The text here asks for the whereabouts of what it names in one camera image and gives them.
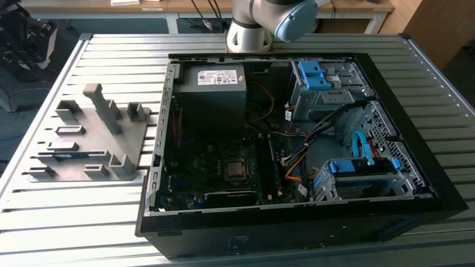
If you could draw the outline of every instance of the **wire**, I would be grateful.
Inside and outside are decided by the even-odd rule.
[[[1,142],[1,141],[7,141],[7,140],[11,140],[11,139],[15,139],[15,138],[19,138],[21,136],[23,136],[23,134],[17,135],[17,136],[11,136],[11,137],[3,138],[3,139],[0,139],[0,142]]]
[[[273,130],[273,126],[272,126],[272,124],[268,122],[266,118],[264,118],[260,122],[265,124],[265,126],[266,126],[266,128],[268,128],[268,131],[274,131],[274,130]]]
[[[336,18],[336,5],[334,5],[334,1],[333,0],[330,1],[332,1],[332,15],[329,18]]]
[[[0,88],[2,89],[2,91],[5,91],[5,95],[6,95],[6,98],[7,98],[7,107],[9,107],[10,113],[11,113],[13,115],[18,115],[19,112],[18,112],[18,111],[14,112],[13,109],[11,109],[11,99],[10,99],[10,96],[9,96],[9,94],[7,94],[7,91],[6,91],[5,87],[2,87],[2,86],[0,85]]]
[[[205,20],[205,18],[204,18],[204,16],[202,16],[201,12],[200,12],[200,10],[198,10],[198,7],[196,6],[194,0],[190,0],[190,2],[192,2],[192,4],[193,4],[193,6],[194,6],[196,12],[200,14],[201,19]]]
[[[290,135],[290,134],[286,134],[286,133],[282,133],[282,132],[265,131],[265,130],[258,129],[257,127],[254,127],[249,122],[246,122],[246,125],[248,125],[252,129],[254,129],[257,132],[264,132],[264,133],[266,133],[266,134],[274,134],[274,135],[281,135],[281,136],[288,136],[288,137],[296,136],[294,134]]]
[[[294,164],[292,165],[292,167],[288,169],[286,173],[285,173],[285,180],[292,180],[292,178],[296,178],[293,176],[289,176],[289,174],[292,173],[292,170],[294,169],[296,165],[300,163],[300,161],[304,159],[304,157],[306,156],[308,152],[304,153],[300,158],[296,160]]]
[[[304,131],[300,131],[298,134],[294,132],[290,132],[289,131],[289,121],[286,122],[286,125],[285,125],[285,133],[289,134],[289,135],[301,135],[301,136],[306,136],[306,133]]]
[[[217,16],[217,12],[216,12],[214,6],[213,6],[213,4],[210,4],[210,0],[208,0],[208,4],[210,6],[210,9],[213,10],[216,18],[220,19],[220,17]]]
[[[190,27],[190,28],[192,28],[192,27],[198,27],[198,28],[202,27],[202,25],[194,24],[193,21],[189,20],[189,18],[182,18],[182,19],[189,23],[189,27]]]
[[[373,144],[372,144],[372,141],[368,140],[368,143],[369,143],[369,147],[370,147],[370,151],[372,151],[372,156],[373,157],[378,157],[378,151],[377,149],[374,148]]]
[[[218,5],[217,5],[217,2],[216,0],[213,0],[214,4],[216,4],[216,9],[218,10]],[[222,18],[221,18],[221,11],[218,10],[218,13],[216,13],[216,9],[213,7],[213,5],[210,4],[210,0],[208,0],[208,3],[209,3],[209,6],[214,12],[214,15],[216,15],[216,19],[217,19],[217,22],[220,24],[220,32],[222,32]]]
[[[300,176],[301,176],[301,185],[309,189],[310,181],[306,173],[306,160],[300,161],[298,168],[300,168]],[[308,194],[308,192],[304,195],[304,199],[306,202],[310,200],[310,195]]]
[[[11,93],[9,95],[9,97],[14,96],[14,95],[18,95],[19,93],[25,93],[25,92],[29,92],[29,91],[45,91],[45,90],[49,90],[47,88],[30,88],[30,89],[25,89],[25,90],[21,90],[21,91],[17,91],[14,93]]]
[[[308,135],[306,135],[306,138],[304,139],[304,142],[308,141],[308,139],[314,135],[314,132],[316,132],[316,129],[320,127],[320,125],[328,120],[330,119],[333,116],[336,116],[341,111],[342,111],[342,107],[341,106],[340,108],[337,108],[332,113],[329,113],[326,115],[326,117],[324,117],[318,122],[317,124],[313,126],[312,130],[309,131]]]
[[[250,120],[248,120],[246,122],[256,122],[256,121],[260,121],[262,120],[264,118],[266,118],[268,115],[270,115],[272,111],[273,111],[273,105],[274,105],[274,101],[273,101],[273,96],[270,95],[270,93],[268,92],[268,90],[262,87],[262,85],[260,85],[258,83],[253,82],[253,81],[248,81],[249,83],[257,85],[260,87],[260,89],[265,92],[265,94],[268,95],[269,97],[269,100],[270,100],[270,104],[269,104],[269,109],[268,109],[268,112],[264,116],[258,117],[258,118],[253,118]]]
[[[214,5],[216,5],[217,13],[220,15],[220,19],[222,19],[220,5],[217,4],[216,0],[213,0],[213,2],[214,2]]]
[[[324,132],[329,127],[332,126],[332,123],[328,122],[326,124],[324,124],[322,126],[320,126],[314,132]],[[282,163],[286,163],[289,161],[292,161],[310,146],[310,144],[314,142],[314,139],[309,140],[308,142],[304,141],[304,145],[300,147],[298,151],[293,154],[290,154],[284,160]]]

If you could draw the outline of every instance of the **black cable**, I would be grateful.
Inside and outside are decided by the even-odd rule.
[[[301,147],[298,148],[296,153],[293,153],[293,154],[290,154],[288,156],[288,158],[284,160],[284,162],[290,162],[301,153],[304,153],[308,150],[308,148],[310,147],[312,143],[314,142],[316,136],[333,126],[333,124],[336,122],[334,119],[341,113],[346,112],[352,108],[364,107],[368,104],[369,100],[370,99],[368,98],[365,100],[356,101],[352,104],[345,104],[345,105],[340,106],[332,113],[329,113],[326,115],[326,117],[324,117],[317,122],[317,124],[314,125],[313,129],[306,134],[306,137],[304,139],[304,144],[301,145]]]
[[[220,19],[222,19],[220,5],[217,4],[216,0],[213,0],[213,2],[214,2],[214,5],[216,5],[217,14],[220,15]]]
[[[330,1],[332,1],[332,15],[329,18],[336,18],[336,5],[334,5],[334,1],[333,0]]]
[[[197,27],[197,28],[200,28],[200,27],[202,26],[202,24],[201,24],[201,25],[194,24],[194,23],[189,20],[189,18],[182,18],[182,19],[188,22],[189,27]]]
[[[196,12],[200,14],[201,19],[204,19],[204,16],[202,16],[202,14],[201,14],[201,12],[198,10],[198,7],[196,6],[194,0],[190,0],[190,2],[193,4],[193,6],[194,6]]]
[[[269,131],[272,131],[272,130],[273,130],[272,124],[268,122],[268,120],[264,118],[264,119],[261,119],[260,121],[261,121],[261,122],[265,124],[265,126],[269,128]]]
[[[220,5],[217,4],[216,0],[213,0],[213,2],[214,2],[214,5],[216,5],[217,14],[220,15],[220,31],[221,31],[221,33],[222,33],[224,31],[222,31],[222,15],[221,15],[221,9],[220,9]]]
[[[213,12],[214,12],[214,16],[216,16],[217,23],[220,24],[220,32],[222,32],[221,12],[218,11],[218,15],[217,15],[217,12],[216,12],[216,9],[214,9],[213,4],[210,3],[210,0],[208,0],[208,3],[209,3],[209,6],[210,6],[210,8],[212,8],[212,10],[213,10]]]
[[[218,19],[220,19],[220,17],[217,16],[217,12],[216,12],[216,9],[214,9],[213,4],[210,4],[210,0],[208,0],[208,4],[209,4],[209,6],[210,6],[210,9],[213,10],[213,13],[214,13],[216,19],[218,20]]]

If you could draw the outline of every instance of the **blue plastic clip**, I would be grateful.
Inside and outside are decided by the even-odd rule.
[[[352,138],[353,157],[358,157],[357,139],[361,142],[362,157],[365,157],[365,159],[368,160],[368,165],[373,165],[374,162],[372,159],[370,147],[368,141],[365,140],[365,135],[361,131],[353,132],[353,138]]]
[[[333,161],[328,163],[328,168],[329,168],[329,173],[336,174],[337,170],[336,170],[336,164]]]
[[[400,170],[400,162],[394,157],[390,159],[390,163],[392,163],[394,170],[398,171]]]
[[[332,88],[332,84],[326,82],[325,71],[320,68],[318,61],[300,61],[298,67],[308,90],[329,90]]]
[[[313,183],[313,190],[314,190],[314,188],[317,188],[320,182],[321,182],[321,176],[318,175],[318,178],[314,180],[314,183]]]
[[[346,174],[354,171],[353,162],[350,160],[333,160],[328,163],[330,174]]]

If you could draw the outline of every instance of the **aluminum slat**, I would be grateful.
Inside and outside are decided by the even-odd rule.
[[[126,74],[162,74],[166,71],[166,66],[108,66],[108,67],[77,67],[73,75],[126,75]]]
[[[410,120],[417,129],[464,127],[475,123],[475,118],[466,116],[410,118]]]
[[[186,43],[161,43],[161,44],[91,44],[87,45],[86,51],[140,51],[140,50],[185,50],[193,53],[197,50],[225,49],[224,43],[200,43],[192,46]]]
[[[475,153],[475,140],[436,141],[426,144],[434,154]]]
[[[130,102],[158,103],[161,101],[161,93],[110,93],[104,96],[106,100],[113,100],[116,104]],[[66,95],[63,100],[74,100],[78,105],[91,105],[91,100],[83,95]]]
[[[418,129],[425,141],[475,139],[475,128]]]
[[[448,96],[424,96],[424,97],[397,97],[400,104],[404,107],[422,107],[422,106],[442,106],[453,105],[454,99]]]
[[[105,58],[105,59],[82,59],[79,60],[78,67],[109,67],[109,66],[149,66],[162,65],[168,63],[166,58]]]
[[[340,48],[340,49],[273,49],[274,53],[365,53],[369,56],[410,56],[413,53],[406,50],[394,50],[394,49],[380,49],[380,50],[368,50],[368,49],[350,49],[350,48]]]
[[[437,80],[434,79],[386,79],[385,80],[386,84],[390,86],[390,88],[401,88],[401,87],[429,87],[429,86],[436,86],[438,85]]]
[[[105,204],[137,204],[140,186],[120,186],[113,188],[87,188],[86,194],[77,189],[25,191],[10,194],[2,204],[5,209],[31,209],[45,207],[89,206]]]
[[[440,86],[433,87],[393,87],[390,88],[394,96],[441,96],[448,95]]]
[[[444,168],[475,167],[475,153],[436,155],[436,158]]]
[[[162,82],[157,83],[110,83],[102,84],[102,94],[110,93],[157,93],[162,90]],[[81,95],[83,85],[66,85],[62,87],[62,94]]]
[[[404,107],[405,113],[413,117],[446,117],[460,116],[465,111],[458,106],[438,106],[438,107]]]
[[[128,38],[91,38],[90,44],[129,44],[129,43],[221,43],[221,36],[209,36],[202,38],[200,36],[186,36],[174,38],[161,38],[161,37],[128,37]]]
[[[426,78],[426,70],[420,71],[381,71],[384,79],[413,79],[413,78]]]
[[[136,74],[136,75],[83,75],[71,76],[67,84],[78,85],[85,83],[149,83],[161,82],[161,74]]]
[[[0,213],[0,230],[134,223],[138,205],[61,207]]]
[[[166,58],[169,53],[181,53],[181,50],[161,51],[85,51],[82,58]],[[218,53],[221,50],[193,50],[193,53]]]
[[[0,235],[0,254],[104,245],[145,244],[146,239],[137,238],[133,231],[134,224],[5,231]]]
[[[273,43],[273,49],[400,49],[406,47],[402,43]]]
[[[95,34],[86,46],[74,69],[74,75],[59,88],[58,97],[74,99],[79,107],[93,107],[82,96],[83,83],[102,82],[105,99],[113,99],[117,107],[129,101],[144,102],[152,112],[160,110],[162,72],[168,62],[168,53],[217,53],[224,52],[224,38],[220,34]],[[304,37],[297,43],[273,43],[273,52],[361,52],[368,53],[392,87],[405,112],[410,116],[422,138],[428,141],[445,172],[456,183],[465,200],[475,200],[475,123],[465,117],[465,108],[453,100],[449,90],[440,86],[432,72],[413,56],[405,41],[398,36],[366,36],[361,34],[332,34]],[[53,103],[43,124],[58,123]],[[41,125],[31,142],[31,152],[41,145],[38,139],[53,134]],[[156,127],[146,128],[145,137],[153,138]],[[150,151],[152,140],[145,140],[141,151]],[[33,160],[23,156],[21,164]],[[176,264],[169,262],[148,244],[136,238],[134,220],[142,175],[150,164],[152,155],[142,154],[137,172],[132,181],[117,182],[45,182],[29,183],[25,175],[11,179],[9,190],[15,189],[6,198],[1,198],[0,207],[0,266],[6,260],[15,265],[51,264],[51,266],[81,266],[89,264],[109,266],[137,266]],[[345,257],[361,259],[368,264],[374,255],[392,255],[401,264],[412,260],[400,257],[422,255],[422,265],[472,263],[475,230],[475,202],[468,203],[469,210],[444,222],[424,225],[405,235],[384,243],[337,246],[324,250],[289,251],[244,255],[249,258],[266,258],[269,255],[297,255],[310,253],[325,255],[328,251],[345,251]]]

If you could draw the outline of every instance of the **table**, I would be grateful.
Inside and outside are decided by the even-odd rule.
[[[224,18],[232,17],[232,0],[216,0]],[[205,18],[214,18],[214,13],[206,0],[194,0],[196,6]],[[168,33],[178,33],[176,20],[178,18],[198,18],[189,0],[142,1],[138,5],[110,7],[109,0],[22,0],[22,7],[34,18],[45,19],[93,19],[93,18],[164,18]],[[384,19],[393,11],[388,0],[378,4],[365,0],[334,0],[334,18],[369,19],[364,33],[377,33]],[[317,18],[330,18],[332,5],[318,8]]]
[[[475,110],[409,39],[397,35],[312,34],[298,42],[274,41],[274,52],[368,53],[445,169],[469,209],[384,243],[278,251],[169,262],[134,222],[142,175],[120,182],[29,183],[22,171],[55,123],[53,109],[73,99],[81,107],[85,83],[102,83],[117,106],[142,102],[152,109],[140,166],[150,163],[158,100],[168,53],[225,51],[221,34],[82,35],[0,179],[0,266],[152,266],[244,264],[281,266],[429,266],[475,262]]]

